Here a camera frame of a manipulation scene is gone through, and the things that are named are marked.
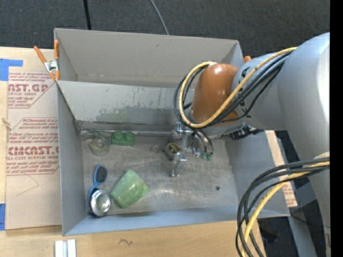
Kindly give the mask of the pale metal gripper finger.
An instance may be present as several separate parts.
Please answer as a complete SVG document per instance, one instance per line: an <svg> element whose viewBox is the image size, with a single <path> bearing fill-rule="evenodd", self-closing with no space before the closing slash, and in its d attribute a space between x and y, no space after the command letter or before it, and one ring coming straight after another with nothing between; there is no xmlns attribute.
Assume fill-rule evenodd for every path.
<svg viewBox="0 0 343 257"><path fill-rule="evenodd" d="M185 154L176 154L173 158L171 176L178 177L186 162Z"/></svg>

